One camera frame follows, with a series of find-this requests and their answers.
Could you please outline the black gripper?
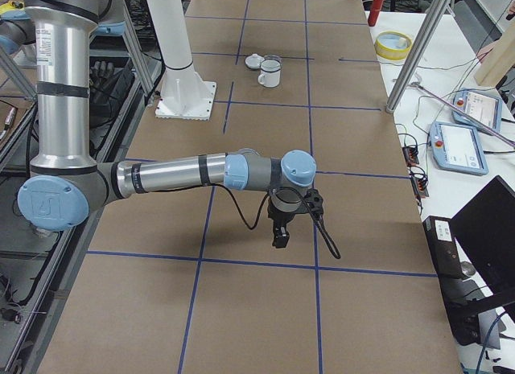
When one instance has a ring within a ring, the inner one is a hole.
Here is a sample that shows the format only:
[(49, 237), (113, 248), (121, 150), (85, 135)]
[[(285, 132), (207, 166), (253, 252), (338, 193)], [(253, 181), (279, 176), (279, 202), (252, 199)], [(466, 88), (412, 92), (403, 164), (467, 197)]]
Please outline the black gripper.
[(272, 246), (275, 248), (285, 248), (290, 239), (290, 234), (286, 226), (291, 222), (298, 206), (289, 204), (285, 208), (277, 208), (274, 202), (270, 199), (267, 207), (267, 216), (272, 220), (273, 241)]

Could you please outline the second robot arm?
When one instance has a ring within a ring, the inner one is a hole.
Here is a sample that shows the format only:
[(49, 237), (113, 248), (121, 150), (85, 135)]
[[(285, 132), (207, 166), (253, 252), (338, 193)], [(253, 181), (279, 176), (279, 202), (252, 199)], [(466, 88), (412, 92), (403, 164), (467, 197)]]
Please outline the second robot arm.
[(16, 64), (35, 68), (35, 28), (25, 12), (23, 1), (1, 3), (1, 48), (14, 56)]

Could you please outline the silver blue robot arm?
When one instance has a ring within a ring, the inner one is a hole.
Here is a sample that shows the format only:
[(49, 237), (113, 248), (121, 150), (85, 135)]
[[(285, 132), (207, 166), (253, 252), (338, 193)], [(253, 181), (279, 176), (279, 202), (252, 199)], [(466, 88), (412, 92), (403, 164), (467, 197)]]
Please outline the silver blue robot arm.
[(104, 162), (89, 150), (89, 44), (94, 31), (125, 30), (124, 0), (24, 0), (35, 24), (39, 153), (20, 187), (20, 212), (34, 226), (64, 231), (92, 212), (134, 194), (221, 187), (264, 191), (273, 245), (286, 246), (298, 214), (318, 222), (315, 160), (302, 150), (266, 158), (255, 150), (201, 154), (170, 162)]

